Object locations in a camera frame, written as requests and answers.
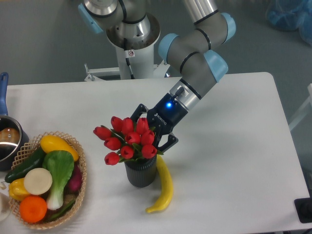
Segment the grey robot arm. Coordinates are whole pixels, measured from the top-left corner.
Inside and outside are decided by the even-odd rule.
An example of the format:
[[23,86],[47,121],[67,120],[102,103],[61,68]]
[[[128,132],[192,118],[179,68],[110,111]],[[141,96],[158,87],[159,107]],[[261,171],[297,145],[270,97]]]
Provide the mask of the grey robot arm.
[[228,65],[215,48],[236,31],[234,19],[220,13],[213,0],[186,0],[184,5],[195,30],[185,37],[167,34],[163,38],[144,0],[84,0],[78,6],[90,30],[105,32],[115,47],[121,79],[153,76],[155,43],[163,62],[181,74],[154,108],[139,105],[132,114],[132,120],[147,115],[149,125],[156,129],[154,146],[162,152],[178,141],[173,128],[227,73]]

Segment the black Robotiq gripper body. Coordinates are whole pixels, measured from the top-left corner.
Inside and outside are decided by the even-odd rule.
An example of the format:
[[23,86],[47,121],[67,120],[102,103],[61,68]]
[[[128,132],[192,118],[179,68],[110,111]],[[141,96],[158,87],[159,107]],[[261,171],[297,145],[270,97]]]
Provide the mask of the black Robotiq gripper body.
[[154,108],[148,110],[149,126],[155,127],[159,137],[168,135],[200,100],[198,92],[180,79]]

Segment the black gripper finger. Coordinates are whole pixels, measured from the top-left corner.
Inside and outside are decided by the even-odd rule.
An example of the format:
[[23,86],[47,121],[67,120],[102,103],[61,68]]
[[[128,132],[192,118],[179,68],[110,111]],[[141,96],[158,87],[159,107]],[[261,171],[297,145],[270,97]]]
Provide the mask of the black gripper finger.
[[130,119],[133,122],[137,122],[138,119],[143,115],[146,114],[149,111],[149,109],[144,104],[139,104],[133,114],[131,115]]
[[162,153],[166,152],[178,143],[178,138],[172,132],[168,134],[167,141],[161,146],[159,146],[160,140],[161,138],[156,139],[155,147]]

